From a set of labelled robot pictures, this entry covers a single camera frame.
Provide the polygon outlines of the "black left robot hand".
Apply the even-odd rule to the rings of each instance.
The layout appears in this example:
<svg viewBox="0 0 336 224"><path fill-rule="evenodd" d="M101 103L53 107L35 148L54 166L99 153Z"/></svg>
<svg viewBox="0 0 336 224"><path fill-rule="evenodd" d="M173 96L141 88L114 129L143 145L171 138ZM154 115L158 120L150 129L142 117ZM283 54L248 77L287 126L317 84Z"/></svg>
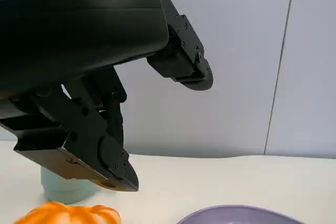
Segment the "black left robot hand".
<svg viewBox="0 0 336 224"><path fill-rule="evenodd" d="M1 126L14 150L65 179L138 191L115 66L141 58L189 89L213 85L171 0L1 0Z"/></svg>

